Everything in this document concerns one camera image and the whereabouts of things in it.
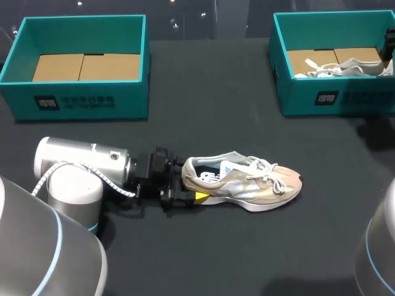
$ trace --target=black tabletop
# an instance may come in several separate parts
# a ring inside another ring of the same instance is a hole
[[[237,150],[304,177],[302,194],[276,210],[200,206],[141,217],[109,212],[101,239],[107,296],[357,295],[353,261],[394,178],[392,119],[281,115],[266,39],[151,43],[149,119],[14,123],[0,101],[0,175],[28,191],[45,136],[130,153],[164,146],[182,156]]]

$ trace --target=sneaker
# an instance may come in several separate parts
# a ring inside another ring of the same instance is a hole
[[[319,67],[312,60],[306,59],[306,63],[315,69],[315,71],[303,74],[296,74],[296,78],[307,77],[336,77],[336,76],[392,76],[393,61],[389,62],[387,68],[382,61],[379,62],[361,62],[355,59],[349,59],[342,64],[328,64]]]
[[[302,189],[301,176],[295,171],[237,152],[190,157],[181,176],[185,188],[207,194],[199,204],[233,202],[250,212],[284,205]]]

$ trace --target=logo on shoe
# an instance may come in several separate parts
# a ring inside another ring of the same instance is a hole
[[[220,175],[215,173],[210,173],[209,171],[204,171],[200,174],[200,177],[198,179],[206,183],[215,183],[220,180]]]

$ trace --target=white shoelace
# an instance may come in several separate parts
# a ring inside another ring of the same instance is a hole
[[[315,76],[315,74],[317,75],[317,77],[342,76],[339,64],[326,64],[319,67],[315,62],[313,62],[310,59],[306,59],[305,62],[307,65],[315,69],[315,72],[309,72],[311,73],[311,75],[309,76]]]
[[[273,170],[277,166],[277,163],[270,164],[268,161],[255,156],[249,156],[248,158],[252,160],[252,163],[249,165],[250,168],[262,171],[262,174],[248,176],[248,180],[263,179],[265,182],[270,180],[273,183],[273,192],[275,194],[283,194],[285,192],[286,184],[273,174]]]

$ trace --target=shoe sole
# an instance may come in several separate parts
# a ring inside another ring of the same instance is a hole
[[[271,203],[270,205],[257,205],[255,203],[249,203],[249,202],[245,202],[245,201],[239,200],[239,199],[232,199],[231,197],[215,197],[215,196],[208,197],[207,200],[200,203],[200,205],[218,205],[218,204],[222,204],[224,202],[230,202],[230,203],[237,204],[240,207],[245,208],[249,212],[264,212],[264,211],[273,210],[274,208],[278,208],[278,207],[290,202],[298,194],[299,194],[299,192],[297,194],[295,194],[294,196],[292,196],[291,198],[284,200],[283,202]]]

